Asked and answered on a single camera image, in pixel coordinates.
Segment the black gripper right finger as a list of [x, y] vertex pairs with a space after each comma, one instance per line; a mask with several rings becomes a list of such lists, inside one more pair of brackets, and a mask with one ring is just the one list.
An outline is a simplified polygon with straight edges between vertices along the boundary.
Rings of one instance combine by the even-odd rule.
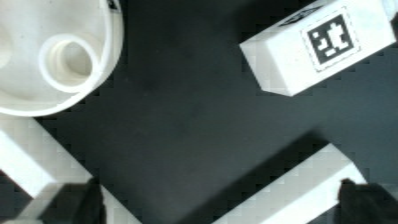
[[341, 181], [334, 224], [398, 224], [398, 199], [380, 184]]

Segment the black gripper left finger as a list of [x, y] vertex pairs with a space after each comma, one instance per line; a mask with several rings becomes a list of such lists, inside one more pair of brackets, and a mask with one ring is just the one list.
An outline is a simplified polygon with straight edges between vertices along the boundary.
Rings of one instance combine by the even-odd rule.
[[43, 224], [107, 224], [105, 197], [96, 178], [62, 186], [39, 220]]

